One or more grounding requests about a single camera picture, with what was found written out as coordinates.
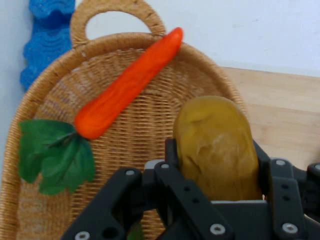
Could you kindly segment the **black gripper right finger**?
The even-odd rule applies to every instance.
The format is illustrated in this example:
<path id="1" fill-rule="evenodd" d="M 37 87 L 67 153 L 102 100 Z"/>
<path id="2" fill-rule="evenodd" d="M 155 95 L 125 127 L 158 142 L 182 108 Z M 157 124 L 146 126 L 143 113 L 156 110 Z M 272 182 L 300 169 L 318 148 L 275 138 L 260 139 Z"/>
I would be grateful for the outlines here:
<path id="1" fill-rule="evenodd" d="M 270 158 L 255 142 L 258 181 L 270 205 L 273 236 L 277 240 L 320 238 L 320 164 L 306 170 L 282 158 Z"/>

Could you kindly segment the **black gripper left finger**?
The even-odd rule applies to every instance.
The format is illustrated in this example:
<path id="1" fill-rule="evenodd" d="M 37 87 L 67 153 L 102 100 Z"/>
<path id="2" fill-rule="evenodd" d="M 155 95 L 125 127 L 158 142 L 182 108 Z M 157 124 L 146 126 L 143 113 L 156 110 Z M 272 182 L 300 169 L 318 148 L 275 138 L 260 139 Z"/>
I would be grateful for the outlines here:
<path id="1" fill-rule="evenodd" d="M 157 210 L 161 240 L 232 240 L 234 230 L 178 168 L 177 144 L 152 169 L 118 169 L 62 235 L 64 240 L 124 240 L 144 212 Z"/>

